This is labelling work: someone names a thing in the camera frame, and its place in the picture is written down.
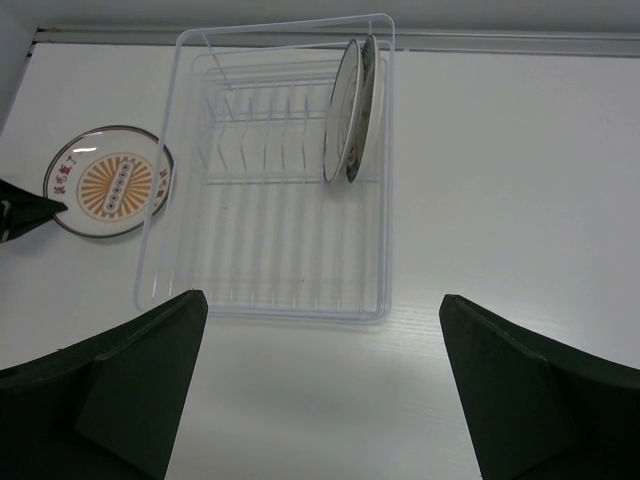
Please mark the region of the dark green rimmed plate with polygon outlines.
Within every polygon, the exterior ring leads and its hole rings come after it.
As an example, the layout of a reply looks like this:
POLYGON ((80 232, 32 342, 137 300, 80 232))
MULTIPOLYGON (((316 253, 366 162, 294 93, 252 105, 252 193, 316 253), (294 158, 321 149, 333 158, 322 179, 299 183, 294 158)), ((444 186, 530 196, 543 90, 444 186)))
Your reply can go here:
POLYGON ((383 80, 380 48, 375 35, 368 35, 361 49, 363 60, 363 90, 360 119, 355 144, 346 162, 346 177, 354 183, 363 163, 373 158, 377 146, 383 112, 383 80))

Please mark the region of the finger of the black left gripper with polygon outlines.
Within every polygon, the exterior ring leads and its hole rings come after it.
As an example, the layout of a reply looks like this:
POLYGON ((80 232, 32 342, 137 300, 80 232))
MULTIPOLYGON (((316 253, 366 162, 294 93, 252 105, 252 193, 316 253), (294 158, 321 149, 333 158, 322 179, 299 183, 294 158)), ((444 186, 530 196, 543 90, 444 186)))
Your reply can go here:
POLYGON ((0 184, 2 243, 38 228, 68 209, 62 202, 34 195, 4 180, 0 184))

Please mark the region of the orange sunburst plate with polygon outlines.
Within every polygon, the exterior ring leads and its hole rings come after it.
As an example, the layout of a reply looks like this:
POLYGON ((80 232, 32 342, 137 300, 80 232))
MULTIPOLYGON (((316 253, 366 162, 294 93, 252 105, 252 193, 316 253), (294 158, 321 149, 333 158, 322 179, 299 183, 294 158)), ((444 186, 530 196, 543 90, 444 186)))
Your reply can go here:
POLYGON ((67 142, 50 162, 43 195, 67 209, 54 220, 75 235, 102 239, 136 230, 166 204, 174 159, 152 133, 109 125, 67 142))

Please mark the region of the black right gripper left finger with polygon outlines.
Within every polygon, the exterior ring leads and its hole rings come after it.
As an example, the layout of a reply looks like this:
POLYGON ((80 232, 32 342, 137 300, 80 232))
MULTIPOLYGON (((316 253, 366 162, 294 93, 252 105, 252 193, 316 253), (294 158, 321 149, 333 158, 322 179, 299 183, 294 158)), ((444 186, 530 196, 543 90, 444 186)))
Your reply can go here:
POLYGON ((164 478, 207 315, 189 290, 2 370, 2 478, 164 478))

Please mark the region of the white plate flower outline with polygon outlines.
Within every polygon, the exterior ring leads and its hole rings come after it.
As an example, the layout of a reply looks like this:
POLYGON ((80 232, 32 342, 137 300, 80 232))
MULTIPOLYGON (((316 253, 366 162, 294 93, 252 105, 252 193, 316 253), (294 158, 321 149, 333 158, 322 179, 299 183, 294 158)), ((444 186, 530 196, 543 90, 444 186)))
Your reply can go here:
POLYGON ((360 44, 351 39, 339 64, 326 115, 323 174, 328 184, 338 177, 355 141, 363 78, 360 44))

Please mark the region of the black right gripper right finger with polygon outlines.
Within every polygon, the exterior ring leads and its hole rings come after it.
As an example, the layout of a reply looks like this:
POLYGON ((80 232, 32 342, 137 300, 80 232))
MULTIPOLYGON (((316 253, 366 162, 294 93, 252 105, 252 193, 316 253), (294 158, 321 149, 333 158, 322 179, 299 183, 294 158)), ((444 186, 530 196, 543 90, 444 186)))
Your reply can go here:
POLYGON ((482 478, 638 478, 638 370, 460 295, 439 318, 482 478))

